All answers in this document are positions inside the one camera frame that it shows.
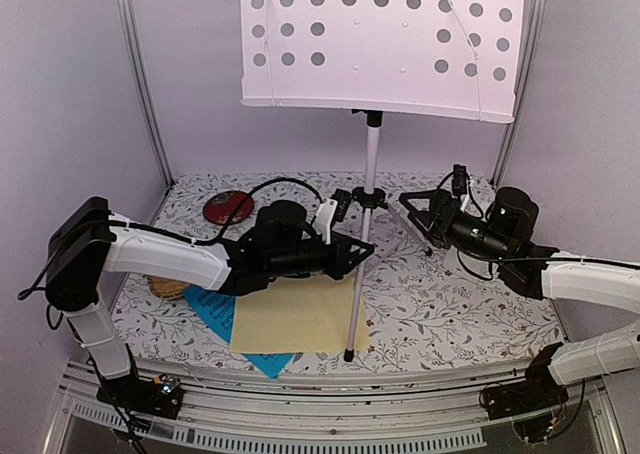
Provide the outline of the yellow sheet music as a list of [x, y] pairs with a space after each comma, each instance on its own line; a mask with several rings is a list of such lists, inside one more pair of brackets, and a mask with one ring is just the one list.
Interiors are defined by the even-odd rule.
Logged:
[[356, 276], [280, 278], [238, 297], [230, 351], [239, 354], [339, 353], [346, 349]]

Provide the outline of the blue paper sheet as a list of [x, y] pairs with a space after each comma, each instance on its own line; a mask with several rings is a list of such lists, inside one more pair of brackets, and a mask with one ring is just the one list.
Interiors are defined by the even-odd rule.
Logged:
[[[182, 297], [191, 309], [218, 337], [230, 345], [235, 314], [236, 298], [190, 286], [182, 291]], [[255, 368], [270, 379], [276, 379], [293, 359], [289, 354], [243, 354]]]

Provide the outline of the silver tripod music stand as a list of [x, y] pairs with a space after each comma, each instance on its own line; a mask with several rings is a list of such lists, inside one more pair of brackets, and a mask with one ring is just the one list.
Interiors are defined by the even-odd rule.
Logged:
[[361, 236], [381, 202], [388, 113], [507, 124], [525, 0], [241, 0], [242, 103], [346, 109], [366, 122]]

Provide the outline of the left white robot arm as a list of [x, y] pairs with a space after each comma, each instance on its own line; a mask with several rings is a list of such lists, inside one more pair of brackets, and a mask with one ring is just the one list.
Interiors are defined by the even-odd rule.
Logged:
[[242, 297], [280, 277], [322, 274], [340, 281], [373, 255], [372, 244], [334, 231], [344, 210], [323, 201], [314, 217], [292, 201], [259, 210], [254, 226], [237, 240], [202, 240], [112, 212], [92, 197], [49, 240], [45, 297], [69, 320], [111, 393], [128, 408], [148, 400], [148, 386], [100, 299], [103, 273], [136, 273], [180, 281]]

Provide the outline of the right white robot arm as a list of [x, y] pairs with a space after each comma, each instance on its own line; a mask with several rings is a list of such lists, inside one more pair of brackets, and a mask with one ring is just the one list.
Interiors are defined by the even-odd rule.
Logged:
[[[463, 211], [461, 198], [442, 188], [403, 193], [399, 201], [430, 244], [454, 247], [495, 268], [497, 277], [517, 295], [639, 311], [639, 266], [534, 244], [539, 208], [520, 189], [499, 189], [485, 218]], [[638, 366], [638, 322], [584, 341], [556, 343], [531, 362], [527, 380], [518, 386], [517, 401], [524, 409], [537, 410], [554, 396], [556, 386]]]

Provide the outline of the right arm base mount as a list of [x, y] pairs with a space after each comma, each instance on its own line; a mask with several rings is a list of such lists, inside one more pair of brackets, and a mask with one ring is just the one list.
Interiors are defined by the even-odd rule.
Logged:
[[558, 342], [546, 346], [531, 361], [525, 370], [524, 379], [519, 382], [487, 384], [478, 397], [479, 405], [487, 412], [490, 420], [524, 415], [542, 409], [557, 407], [556, 413], [549, 413], [540, 420], [528, 419], [513, 424], [516, 435], [528, 445], [546, 444], [567, 432], [581, 414], [586, 394], [586, 381], [581, 382], [580, 398], [574, 414], [568, 421], [561, 420], [567, 409], [569, 394], [566, 387], [556, 383], [549, 372], [552, 356], [563, 346]]

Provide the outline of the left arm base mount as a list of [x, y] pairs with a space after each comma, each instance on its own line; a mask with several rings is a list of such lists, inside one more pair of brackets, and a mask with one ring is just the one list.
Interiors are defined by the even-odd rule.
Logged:
[[148, 414], [171, 420], [178, 418], [184, 397], [179, 378], [160, 374], [152, 380], [139, 377], [137, 368], [117, 379], [105, 379], [97, 373], [100, 383], [96, 398], [127, 412]]

